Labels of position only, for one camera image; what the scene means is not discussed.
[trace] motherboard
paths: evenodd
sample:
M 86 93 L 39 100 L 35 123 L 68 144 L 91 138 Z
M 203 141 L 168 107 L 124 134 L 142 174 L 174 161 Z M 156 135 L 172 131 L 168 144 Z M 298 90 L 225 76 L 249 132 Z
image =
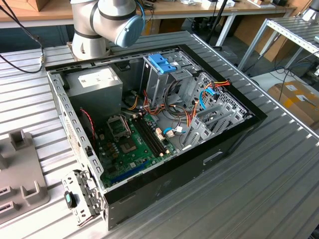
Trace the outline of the motherboard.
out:
M 115 116 L 97 128 L 101 179 L 109 187 L 176 153 L 149 114 Z

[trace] ram slot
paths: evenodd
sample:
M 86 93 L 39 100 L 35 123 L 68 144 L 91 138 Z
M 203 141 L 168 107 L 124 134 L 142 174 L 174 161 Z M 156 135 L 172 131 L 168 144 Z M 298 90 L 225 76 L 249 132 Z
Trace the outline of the ram slot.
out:
M 156 157 L 161 156 L 161 154 L 165 153 L 163 145 L 156 138 L 150 127 L 143 119 L 133 119 L 132 122 L 134 127 L 140 133 L 144 142 L 147 144 L 147 146 Z

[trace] aluminum workbench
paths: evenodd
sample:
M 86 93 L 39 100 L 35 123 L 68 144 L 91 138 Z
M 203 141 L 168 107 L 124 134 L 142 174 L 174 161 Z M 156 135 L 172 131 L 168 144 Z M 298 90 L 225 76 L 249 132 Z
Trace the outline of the aluminum workbench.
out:
M 265 51 L 268 50 L 271 44 L 273 44 L 276 37 L 282 35 L 300 46 L 299 50 L 287 63 L 286 68 L 290 67 L 290 65 L 294 62 L 294 60 L 298 57 L 303 49 L 308 51 L 309 53 L 312 53 L 316 57 L 319 57 L 319 43 L 315 41 L 315 36 L 319 36 L 319 20 L 317 20 L 317 22 L 314 24 L 310 24 L 309 22 L 304 21 L 298 16 L 270 18 L 264 21 L 259 31 L 257 32 L 254 40 L 250 44 L 243 59 L 238 65 L 239 70 L 242 70 L 246 65 L 246 62 L 255 50 L 256 45 L 264 35 L 267 27 L 272 28 L 274 32 L 267 41 L 263 50 L 260 52 L 260 55 L 263 55 Z
M 141 37 L 115 53 L 187 44 L 267 115 L 232 154 L 198 178 L 107 232 L 100 217 L 77 228 L 62 176 L 77 168 L 45 72 L 23 74 L 0 62 L 0 134 L 33 135 L 49 203 L 0 225 L 3 239 L 306 239 L 319 224 L 319 138 L 244 74 L 188 32 Z M 67 47 L 48 48 L 48 64 L 73 61 Z M 39 50 L 7 53 L 35 69 Z

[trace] open computer tower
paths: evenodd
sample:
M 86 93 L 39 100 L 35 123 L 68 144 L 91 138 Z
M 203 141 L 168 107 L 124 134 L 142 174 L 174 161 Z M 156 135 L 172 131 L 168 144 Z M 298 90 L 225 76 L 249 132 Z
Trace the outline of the open computer tower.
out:
M 108 229 L 231 154 L 267 117 L 186 45 L 47 67 L 81 170 L 62 179 L 78 226 Z

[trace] power cable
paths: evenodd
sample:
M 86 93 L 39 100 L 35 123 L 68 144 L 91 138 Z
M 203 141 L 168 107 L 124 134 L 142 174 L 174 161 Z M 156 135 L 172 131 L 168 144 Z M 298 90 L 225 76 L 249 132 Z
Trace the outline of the power cable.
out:
M 4 3 L 4 5 L 8 8 L 8 10 L 11 12 L 12 15 L 10 15 L 10 13 L 8 13 L 2 6 L 0 6 L 0 10 L 2 10 L 8 17 L 10 17 L 15 23 L 17 23 L 21 29 L 30 37 L 32 38 L 34 41 L 36 41 L 39 45 L 40 45 L 40 49 L 41 49 L 41 56 L 40 56 L 40 68 L 36 71 L 27 71 L 24 70 L 18 66 L 13 65 L 11 62 L 9 62 L 7 59 L 5 59 L 1 54 L 0 54 L 0 58 L 5 61 L 6 63 L 8 63 L 10 66 L 16 68 L 19 71 L 22 71 L 24 73 L 29 73 L 29 74 L 35 74 L 38 73 L 42 70 L 43 68 L 43 64 L 44 64 L 44 50 L 43 50 L 43 46 L 41 44 L 41 42 L 39 42 L 21 23 L 20 21 L 17 19 L 16 15 L 14 14 L 14 12 L 12 11 L 12 9 L 10 8 L 10 6 L 6 3 L 5 0 L 2 0 L 2 2 Z

